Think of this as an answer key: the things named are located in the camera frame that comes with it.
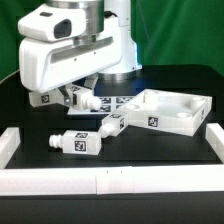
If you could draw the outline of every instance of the white bottle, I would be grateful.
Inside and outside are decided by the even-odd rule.
[[[102,126],[99,133],[102,138],[120,134],[128,126],[127,113],[124,111],[115,110],[102,120]]]
[[[62,148],[63,153],[98,155],[101,149],[101,135],[98,132],[66,131],[62,135],[51,135],[49,144]]]

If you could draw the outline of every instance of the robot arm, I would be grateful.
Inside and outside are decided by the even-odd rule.
[[[119,10],[118,17],[104,18],[103,0],[48,0],[22,18],[18,27],[26,36],[19,50],[23,85],[45,93],[96,72],[141,68],[130,37],[130,0],[105,1],[105,9],[124,6],[129,7],[126,22]]]

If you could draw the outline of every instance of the printed label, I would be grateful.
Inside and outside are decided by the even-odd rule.
[[[111,118],[118,119],[118,118],[121,117],[121,115],[120,115],[120,114],[112,114],[112,115],[110,115],[110,117],[111,117]]]
[[[80,133],[77,133],[75,137],[76,138],[87,138],[88,134],[89,133],[81,133],[80,132]]]
[[[117,97],[116,98],[116,103],[124,104],[124,103],[129,102],[132,98],[133,97]]]
[[[203,120],[204,118],[205,118],[205,109],[202,110],[202,112],[201,112],[201,120]]]
[[[75,141],[75,151],[76,152],[86,152],[86,142],[85,141]]]
[[[78,91],[78,90],[80,90],[81,88],[79,88],[79,87],[77,87],[77,86],[72,86],[71,87],[71,91],[72,92],[75,92],[75,91]]]
[[[124,118],[120,120],[120,129],[124,128]]]
[[[148,126],[157,128],[158,127],[158,122],[159,122],[159,119],[157,117],[149,117]]]
[[[41,96],[42,103],[49,103],[50,102],[50,96],[49,95],[43,95]]]
[[[100,97],[102,104],[111,104],[111,97]]]

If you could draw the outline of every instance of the black surface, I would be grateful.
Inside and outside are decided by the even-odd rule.
[[[149,66],[140,77],[128,81],[100,80],[95,89],[98,96],[134,96],[145,88],[207,95],[213,97],[212,111],[193,137],[128,127],[118,137],[104,139],[98,156],[80,156],[50,148],[49,136],[68,129],[98,131],[104,116],[67,116],[68,109],[60,105],[32,108],[17,74],[0,86],[1,130],[20,127],[22,137],[7,169],[220,164],[205,140],[205,130],[212,122],[224,127],[223,86],[222,76],[196,65]],[[223,223],[223,199],[224,192],[1,197],[0,221]]]

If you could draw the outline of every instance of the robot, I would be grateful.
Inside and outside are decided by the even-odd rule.
[[[26,36],[22,84],[43,94],[95,73],[107,80],[133,76],[142,66],[130,27],[130,0],[47,0],[18,23]]]

